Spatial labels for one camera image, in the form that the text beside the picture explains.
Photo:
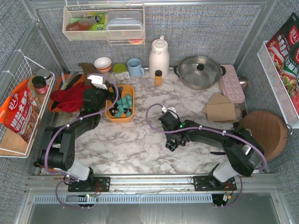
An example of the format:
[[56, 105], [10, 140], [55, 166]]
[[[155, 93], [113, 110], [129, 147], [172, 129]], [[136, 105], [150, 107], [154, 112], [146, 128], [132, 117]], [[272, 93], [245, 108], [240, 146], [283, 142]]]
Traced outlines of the red cloth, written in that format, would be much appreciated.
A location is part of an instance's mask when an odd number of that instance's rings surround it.
[[77, 112], [83, 105], [83, 92], [91, 88], [81, 82], [68, 90], [54, 91], [48, 109], [52, 112]]

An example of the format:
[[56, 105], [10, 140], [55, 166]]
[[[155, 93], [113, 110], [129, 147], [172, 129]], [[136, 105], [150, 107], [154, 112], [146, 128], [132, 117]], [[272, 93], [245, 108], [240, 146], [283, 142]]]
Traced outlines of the orange plastic storage basket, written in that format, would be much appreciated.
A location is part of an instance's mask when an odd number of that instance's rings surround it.
[[135, 90], [131, 85], [117, 85], [119, 96], [116, 103], [105, 112], [106, 117], [113, 123], [128, 123], [135, 112]]

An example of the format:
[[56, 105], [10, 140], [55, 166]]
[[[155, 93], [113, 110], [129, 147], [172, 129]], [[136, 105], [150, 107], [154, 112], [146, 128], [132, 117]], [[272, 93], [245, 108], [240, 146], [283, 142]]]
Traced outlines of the brown cloth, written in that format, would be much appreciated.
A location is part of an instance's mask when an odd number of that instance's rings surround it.
[[84, 76], [85, 76], [84, 77], [84, 84], [86, 86], [92, 86], [91, 80], [88, 79], [88, 76], [90, 74], [95, 74], [95, 73], [98, 74], [99, 72], [96, 70], [94, 65], [91, 64], [91, 63], [79, 63], [78, 66], [81, 67], [82, 70], [83, 70], [83, 73], [84, 73]]

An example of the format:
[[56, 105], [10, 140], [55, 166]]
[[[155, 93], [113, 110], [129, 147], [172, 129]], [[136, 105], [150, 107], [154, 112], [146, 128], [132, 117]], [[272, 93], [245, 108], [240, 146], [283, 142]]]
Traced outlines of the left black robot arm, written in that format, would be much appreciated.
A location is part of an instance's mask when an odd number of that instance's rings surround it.
[[120, 91], [113, 86], [111, 90], [96, 88], [84, 90], [78, 118], [70, 124], [45, 129], [36, 165], [69, 175], [70, 192], [91, 191], [95, 186], [99, 186], [93, 169], [75, 158], [75, 140], [96, 128], [101, 118], [99, 112], [105, 110], [106, 101], [115, 103], [119, 96]]

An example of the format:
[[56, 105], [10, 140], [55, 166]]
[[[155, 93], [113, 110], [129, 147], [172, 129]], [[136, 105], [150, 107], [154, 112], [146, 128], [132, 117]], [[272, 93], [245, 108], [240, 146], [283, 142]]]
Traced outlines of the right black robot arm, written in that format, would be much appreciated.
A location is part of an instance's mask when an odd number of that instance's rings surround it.
[[199, 142], [223, 151], [228, 161], [217, 164], [207, 176], [207, 186], [216, 190], [237, 175], [251, 176], [257, 166], [266, 164], [263, 148], [242, 127], [233, 130], [213, 129], [192, 120], [180, 121], [170, 111], [163, 112], [158, 119], [166, 136], [166, 148], [174, 151], [188, 142]]

